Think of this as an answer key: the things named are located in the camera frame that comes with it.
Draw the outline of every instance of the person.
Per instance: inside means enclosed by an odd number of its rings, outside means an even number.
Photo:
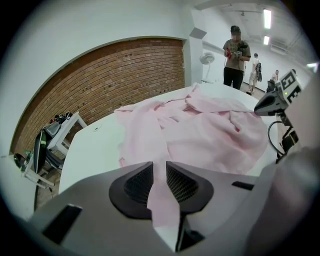
[[[258,60],[258,54],[254,54],[254,59],[252,61],[252,70],[249,78],[249,90],[250,93],[254,94],[255,93],[255,87],[257,85],[257,80],[258,80],[258,72],[257,72],[257,65],[259,63]]]
[[[272,74],[271,80],[276,83],[278,81],[279,70],[276,70],[275,73]]]
[[[225,42],[224,56],[227,61],[223,70],[223,84],[240,90],[240,86],[244,79],[245,62],[249,62],[251,58],[250,47],[247,42],[241,39],[241,30],[238,26],[231,26],[231,37]]]

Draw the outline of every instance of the brick wall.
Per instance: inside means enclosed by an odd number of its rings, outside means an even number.
[[[182,49],[181,40],[144,38],[107,45],[76,59],[54,75],[28,105],[11,151],[33,150],[39,130],[55,115],[79,111],[89,125],[121,106],[183,88]],[[71,131],[69,141],[78,130]]]

